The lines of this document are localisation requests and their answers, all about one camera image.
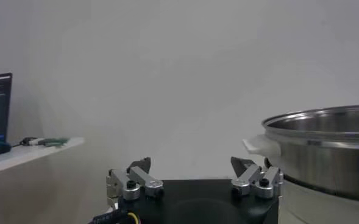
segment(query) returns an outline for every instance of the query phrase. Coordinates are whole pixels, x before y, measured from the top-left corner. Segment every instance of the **metal pot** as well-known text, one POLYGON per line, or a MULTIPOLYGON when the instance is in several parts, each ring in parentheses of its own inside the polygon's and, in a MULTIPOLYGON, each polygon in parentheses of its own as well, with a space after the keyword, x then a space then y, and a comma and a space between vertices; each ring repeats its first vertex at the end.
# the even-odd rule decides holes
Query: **metal pot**
POLYGON ((264 135, 243 140, 286 179, 359 200, 359 105, 300 111, 263 121, 264 135))

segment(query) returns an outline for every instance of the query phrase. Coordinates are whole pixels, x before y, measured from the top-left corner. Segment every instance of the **white plastic handle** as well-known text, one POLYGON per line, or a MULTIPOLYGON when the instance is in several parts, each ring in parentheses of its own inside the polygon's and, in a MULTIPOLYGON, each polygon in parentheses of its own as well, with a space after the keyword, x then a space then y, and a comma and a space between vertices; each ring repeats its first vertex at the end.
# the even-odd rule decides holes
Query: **white plastic handle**
POLYGON ((258 154, 267 158, 281 155, 281 148, 278 142, 267 138, 265 135, 244 139, 243 144, 250 154, 258 154))

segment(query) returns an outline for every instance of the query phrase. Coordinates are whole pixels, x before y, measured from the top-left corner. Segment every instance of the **yellow wire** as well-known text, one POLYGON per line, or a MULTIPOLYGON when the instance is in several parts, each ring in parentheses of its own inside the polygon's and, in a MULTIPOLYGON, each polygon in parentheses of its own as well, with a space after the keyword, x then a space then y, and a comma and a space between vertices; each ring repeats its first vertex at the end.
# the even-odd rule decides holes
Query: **yellow wire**
POLYGON ((131 216, 134 220, 135 220, 135 224, 139 224, 138 223, 138 218, 136 216, 136 214, 132 213, 132 212, 128 212, 128 215, 131 216))

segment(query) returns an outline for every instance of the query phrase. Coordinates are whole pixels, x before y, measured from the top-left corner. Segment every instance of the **metal bracket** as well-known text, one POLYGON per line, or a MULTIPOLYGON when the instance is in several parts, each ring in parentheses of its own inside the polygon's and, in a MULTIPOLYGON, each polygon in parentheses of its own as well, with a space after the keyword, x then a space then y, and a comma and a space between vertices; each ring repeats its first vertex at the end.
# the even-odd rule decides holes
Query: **metal bracket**
POLYGON ((151 168, 151 158, 146 157, 144 159, 134 161, 130 164, 130 166, 126 169, 126 172, 130 172, 130 168, 138 166, 140 167, 144 172, 149 173, 149 169, 151 168))
POLYGON ((244 171, 248 169, 248 167, 250 167, 251 165, 255 165, 255 163, 251 159, 242 159, 237 157, 231 157, 230 163, 237 177, 240 177, 244 173, 244 171))
POLYGON ((232 194, 242 197, 250 194, 251 184, 261 178, 261 167, 255 164, 248 167, 244 173, 231 181, 232 194))
POLYGON ((147 196, 161 198, 164 195, 163 181, 151 177, 140 167, 131 167, 129 177, 145 188, 147 196))
POLYGON ((107 201, 110 206, 118 197, 125 200, 136 200, 140 197, 140 185, 129 179, 120 170, 110 170, 106 177, 107 201))
POLYGON ((255 193, 260 198, 269 199, 281 195, 283 173, 278 167, 270 167, 264 177, 256 182, 255 193))

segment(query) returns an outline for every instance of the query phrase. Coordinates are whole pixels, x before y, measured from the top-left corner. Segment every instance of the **screw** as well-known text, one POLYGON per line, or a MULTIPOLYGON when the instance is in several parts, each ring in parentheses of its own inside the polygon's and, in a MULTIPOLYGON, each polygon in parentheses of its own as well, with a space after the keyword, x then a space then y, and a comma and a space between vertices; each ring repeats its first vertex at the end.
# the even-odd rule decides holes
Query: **screw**
POLYGON ((259 185, 261 187, 267 187, 269 186, 269 180, 265 179, 265 178, 262 178, 260 181, 259 181, 259 185))
POLYGON ((133 180, 129 180, 127 183, 126 183, 126 188, 128 189, 133 189, 136 187, 136 182, 133 181, 133 180))

